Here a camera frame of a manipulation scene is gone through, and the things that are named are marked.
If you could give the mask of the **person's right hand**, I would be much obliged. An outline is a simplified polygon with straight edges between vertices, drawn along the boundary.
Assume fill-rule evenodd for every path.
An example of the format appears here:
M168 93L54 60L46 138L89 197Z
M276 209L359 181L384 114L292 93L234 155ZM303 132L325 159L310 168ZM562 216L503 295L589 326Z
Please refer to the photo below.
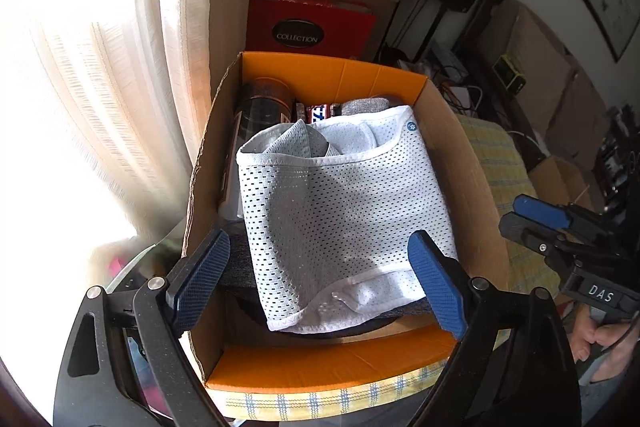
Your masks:
M573 332L570 334L570 350L575 362L588 360L592 347L612 346L626 332L628 335L608 354L593 374L593 383L607 381L625 372L638 341L639 325L634 325L633 329L630 329L627 323L598 326L591 318L588 306L580 305L577 308Z

